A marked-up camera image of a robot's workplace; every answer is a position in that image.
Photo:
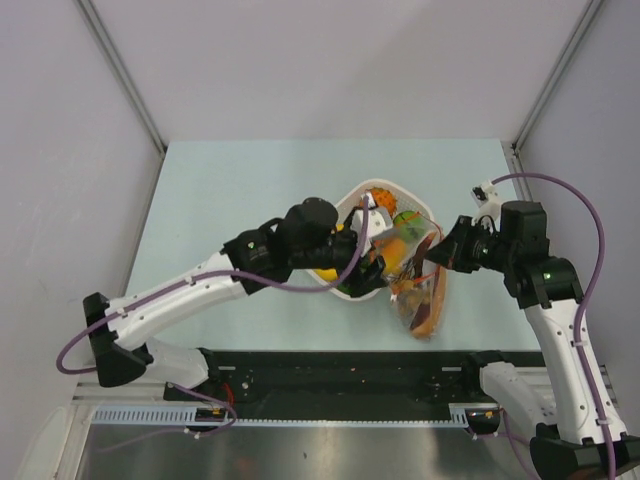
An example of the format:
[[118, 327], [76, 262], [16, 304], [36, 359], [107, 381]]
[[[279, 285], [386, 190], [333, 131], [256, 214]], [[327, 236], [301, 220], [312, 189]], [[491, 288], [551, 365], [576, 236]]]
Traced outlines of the brown longan bunch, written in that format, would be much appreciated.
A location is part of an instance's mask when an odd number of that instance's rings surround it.
[[432, 275], [410, 278], [403, 274], [391, 284], [391, 303], [403, 320], [413, 319], [422, 305], [432, 297]]

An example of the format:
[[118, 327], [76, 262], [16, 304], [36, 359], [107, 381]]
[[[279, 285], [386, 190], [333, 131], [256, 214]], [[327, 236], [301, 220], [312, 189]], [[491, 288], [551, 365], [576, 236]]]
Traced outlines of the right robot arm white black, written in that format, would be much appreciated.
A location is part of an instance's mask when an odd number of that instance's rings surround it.
[[504, 424], [528, 442], [541, 479], [614, 479], [639, 465], [639, 439], [628, 433], [608, 394], [589, 342], [586, 295], [571, 262], [549, 252], [542, 205], [508, 201], [497, 219], [461, 216], [427, 259], [448, 270], [503, 276], [540, 346], [553, 399], [547, 401], [497, 351], [473, 355], [461, 376], [473, 401], [494, 399]]

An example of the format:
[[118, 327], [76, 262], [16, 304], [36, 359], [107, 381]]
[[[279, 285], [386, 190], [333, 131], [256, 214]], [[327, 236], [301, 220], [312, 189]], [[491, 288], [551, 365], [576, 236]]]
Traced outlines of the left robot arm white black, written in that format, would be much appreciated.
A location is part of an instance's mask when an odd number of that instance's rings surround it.
[[208, 260], [144, 293], [109, 299], [84, 298], [99, 384], [112, 388], [148, 376], [187, 388], [197, 398], [214, 397], [221, 376], [212, 354], [156, 339], [156, 334], [211, 306], [255, 294], [266, 287], [295, 291], [295, 270], [336, 271], [330, 287], [345, 284], [361, 296], [382, 284], [384, 263], [368, 260], [375, 240], [389, 233], [386, 208], [365, 195], [344, 221], [329, 202], [310, 197], [282, 218], [240, 233]]

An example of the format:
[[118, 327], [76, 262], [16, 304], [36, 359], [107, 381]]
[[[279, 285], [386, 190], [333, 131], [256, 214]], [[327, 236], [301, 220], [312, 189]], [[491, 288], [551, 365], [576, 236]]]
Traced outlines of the clear zip bag red zipper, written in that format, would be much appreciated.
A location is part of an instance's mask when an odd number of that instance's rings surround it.
[[382, 278], [392, 310], [417, 339], [431, 338], [440, 324], [447, 275], [427, 253], [443, 238], [441, 227], [428, 215], [405, 210], [394, 217], [389, 235], [374, 243], [371, 254], [384, 261]]

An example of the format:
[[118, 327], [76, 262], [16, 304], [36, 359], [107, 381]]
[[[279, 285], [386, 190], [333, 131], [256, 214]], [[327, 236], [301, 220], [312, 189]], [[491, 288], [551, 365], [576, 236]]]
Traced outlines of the yellow mango front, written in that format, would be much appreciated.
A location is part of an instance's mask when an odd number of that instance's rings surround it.
[[314, 273], [327, 283], [336, 281], [339, 276], [335, 269], [316, 269]]

